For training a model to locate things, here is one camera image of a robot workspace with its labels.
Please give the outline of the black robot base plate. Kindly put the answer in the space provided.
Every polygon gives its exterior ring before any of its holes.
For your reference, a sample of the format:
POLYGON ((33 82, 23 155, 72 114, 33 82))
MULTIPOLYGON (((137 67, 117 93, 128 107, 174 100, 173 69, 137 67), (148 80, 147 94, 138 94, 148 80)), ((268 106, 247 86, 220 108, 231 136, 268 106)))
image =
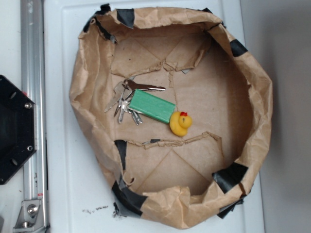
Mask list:
POLYGON ((0 76, 0 184, 6 184, 36 152, 35 103, 0 76))

